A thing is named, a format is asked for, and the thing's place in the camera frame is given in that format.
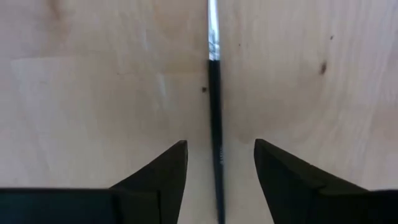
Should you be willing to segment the black brush silver ferrule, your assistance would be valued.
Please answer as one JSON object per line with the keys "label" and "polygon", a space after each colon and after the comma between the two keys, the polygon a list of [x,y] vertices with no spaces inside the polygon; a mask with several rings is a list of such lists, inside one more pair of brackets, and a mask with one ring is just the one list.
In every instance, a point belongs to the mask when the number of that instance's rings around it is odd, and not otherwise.
{"label": "black brush silver ferrule", "polygon": [[208,90],[218,224],[225,224],[223,130],[221,112],[220,29],[217,0],[208,2]]}

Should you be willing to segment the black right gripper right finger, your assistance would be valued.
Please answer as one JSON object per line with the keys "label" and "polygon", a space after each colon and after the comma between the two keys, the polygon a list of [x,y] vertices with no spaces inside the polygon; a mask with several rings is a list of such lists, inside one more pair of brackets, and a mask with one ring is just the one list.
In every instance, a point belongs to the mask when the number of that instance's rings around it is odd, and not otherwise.
{"label": "black right gripper right finger", "polygon": [[398,190],[367,190],[263,140],[254,162],[274,224],[398,224]]}

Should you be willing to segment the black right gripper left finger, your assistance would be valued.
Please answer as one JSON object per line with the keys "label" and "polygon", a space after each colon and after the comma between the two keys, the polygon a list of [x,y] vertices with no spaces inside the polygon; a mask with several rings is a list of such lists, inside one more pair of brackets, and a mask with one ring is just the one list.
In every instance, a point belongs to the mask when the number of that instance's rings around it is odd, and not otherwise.
{"label": "black right gripper left finger", "polygon": [[0,224],[177,224],[187,164],[178,141],[107,189],[0,188]]}

